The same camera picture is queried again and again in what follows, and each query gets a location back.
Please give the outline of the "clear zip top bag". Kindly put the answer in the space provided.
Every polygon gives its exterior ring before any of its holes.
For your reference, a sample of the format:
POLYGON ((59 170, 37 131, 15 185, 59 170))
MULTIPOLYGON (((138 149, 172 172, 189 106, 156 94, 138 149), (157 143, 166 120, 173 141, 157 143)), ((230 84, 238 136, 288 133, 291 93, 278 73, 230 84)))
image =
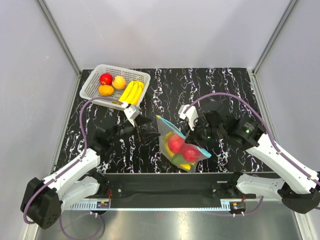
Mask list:
POLYGON ((157 115, 159 149, 162 155, 174 166, 188 173, 196 170, 197 163, 212 155, 194 144, 185 143, 185 135, 170 121, 157 115))

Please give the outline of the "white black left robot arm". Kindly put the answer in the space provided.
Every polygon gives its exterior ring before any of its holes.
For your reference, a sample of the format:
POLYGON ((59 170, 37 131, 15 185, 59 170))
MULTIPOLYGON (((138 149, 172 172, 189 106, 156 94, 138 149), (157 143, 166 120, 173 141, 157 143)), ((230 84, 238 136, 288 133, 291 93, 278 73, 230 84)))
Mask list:
POLYGON ((158 132, 144 129, 151 122, 138 115, 132 122, 97 127, 80 155, 51 175, 28 182, 20 206, 24 221, 48 229, 73 204, 87 197, 103 198, 108 193, 108 179, 96 168, 106 162, 119 140, 135 137, 145 145, 159 137, 158 132))

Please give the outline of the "orange green mango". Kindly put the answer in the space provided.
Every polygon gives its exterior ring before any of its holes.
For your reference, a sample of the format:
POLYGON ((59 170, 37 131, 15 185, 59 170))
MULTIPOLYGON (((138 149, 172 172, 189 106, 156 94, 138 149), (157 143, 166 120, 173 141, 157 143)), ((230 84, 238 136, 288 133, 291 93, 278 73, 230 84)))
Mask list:
POLYGON ((174 165, 181 165, 181 164, 185 164, 186 160, 184 159, 182 154, 175 154, 172 157, 172 161, 171 161, 174 165))

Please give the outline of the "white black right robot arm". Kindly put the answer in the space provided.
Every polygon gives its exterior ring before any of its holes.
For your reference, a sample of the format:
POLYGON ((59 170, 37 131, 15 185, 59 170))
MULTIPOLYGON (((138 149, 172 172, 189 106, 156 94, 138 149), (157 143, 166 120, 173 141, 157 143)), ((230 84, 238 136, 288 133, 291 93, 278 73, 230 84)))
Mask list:
POLYGON ((266 128, 250 118, 236 119, 222 110, 198 116, 195 107, 179 117, 188 121, 186 143, 204 147, 215 138, 249 153, 267 164, 279 177, 264 178, 236 172, 217 190, 220 198, 244 195, 264 196, 280 200, 290 210, 306 214, 320 207, 319 173, 295 158, 287 160, 283 148, 272 142, 266 128))

